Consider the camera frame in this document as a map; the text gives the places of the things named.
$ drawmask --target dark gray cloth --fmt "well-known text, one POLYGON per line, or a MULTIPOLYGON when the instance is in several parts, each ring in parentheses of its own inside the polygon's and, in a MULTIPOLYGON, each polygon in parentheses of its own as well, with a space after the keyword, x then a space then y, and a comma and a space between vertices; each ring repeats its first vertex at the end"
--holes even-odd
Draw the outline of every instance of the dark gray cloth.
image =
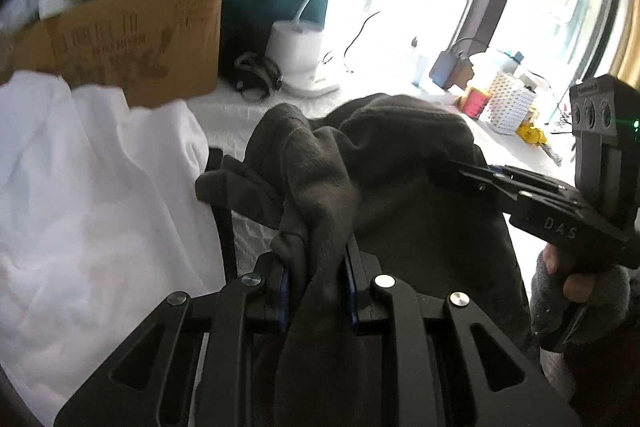
POLYGON ((537 360, 504 218, 480 196, 431 184, 426 169, 444 158, 484 164, 462 118, 375 95, 318 121, 292 105, 272 108, 244 162, 225 157, 198 180, 199 199, 278 229, 271 247, 291 273, 290 330, 261 344, 255 366, 257 425, 380 424, 380 340, 349 332, 341 292, 353 232, 361 250, 416 291, 469 294, 537 360))

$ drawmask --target metal screw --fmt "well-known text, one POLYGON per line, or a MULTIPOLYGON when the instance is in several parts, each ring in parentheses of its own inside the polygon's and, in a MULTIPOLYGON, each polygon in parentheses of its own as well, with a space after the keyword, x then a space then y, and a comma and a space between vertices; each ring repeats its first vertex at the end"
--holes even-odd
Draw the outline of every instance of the metal screw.
POLYGON ((449 295, 449 300, 454 306, 459 308, 464 308, 467 304, 469 304, 469 295, 462 292, 454 292, 449 295))
POLYGON ((394 284, 396 284, 396 280, 390 275, 378 275, 375 279, 373 279, 377 286, 381 288, 391 288, 394 284))
POLYGON ((262 277, 259 273, 248 273, 242 276, 242 284, 245 286, 257 286, 262 282, 262 277))
POLYGON ((171 306, 180 306, 187 301, 187 294, 185 292, 173 292, 166 298, 166 301, 171 306))

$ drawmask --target human hand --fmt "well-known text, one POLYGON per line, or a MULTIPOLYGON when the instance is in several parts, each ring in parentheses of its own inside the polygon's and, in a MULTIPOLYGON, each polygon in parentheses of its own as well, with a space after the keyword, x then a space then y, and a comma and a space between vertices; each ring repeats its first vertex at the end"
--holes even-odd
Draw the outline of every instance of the human hand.
POLYGON ((535 334, 556 331, 570 302, 588 306, 585 316, 572 335, 572 343, 596 341, 622 324, 630 299, 630 271, 614 266, 598 274, 570 273, 575 258, 546 245, 538 258, 531 282, 531 323, 535 334))
MULTIPOLYGON (((542 261, 549 275, 556 273, 560 266, 558 249, 553 245, 546 245, 545 250, 542 251, 542 261)), ((562 293, 571 302, 585 303, 593 293, 596 278, 597 275, 594 273, 574 273, 567 277, 562 286, 562 293)))

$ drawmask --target white fabric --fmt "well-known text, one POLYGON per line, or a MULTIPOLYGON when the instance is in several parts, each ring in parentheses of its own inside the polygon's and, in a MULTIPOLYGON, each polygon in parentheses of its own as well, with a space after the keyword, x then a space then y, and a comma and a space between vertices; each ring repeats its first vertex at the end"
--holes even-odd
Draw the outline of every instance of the white fabric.
POLYGON ((0 363, 49 427, 167 294, 223 286, 193 188, 207 140, 184 102, 130 110, 120 89, 19 72, 0 151, 0 363))

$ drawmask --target yellow object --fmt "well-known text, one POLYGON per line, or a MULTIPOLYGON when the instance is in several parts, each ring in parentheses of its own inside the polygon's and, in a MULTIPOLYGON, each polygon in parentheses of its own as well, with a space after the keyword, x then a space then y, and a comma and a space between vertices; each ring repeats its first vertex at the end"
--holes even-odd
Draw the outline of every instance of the yellow object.
POLYGON ((525 142, 533 145, 542 145, 546 143, 546 136, 542 129, 533 127, 530 123, 521 123, 516 129, 516 134, 525 142))

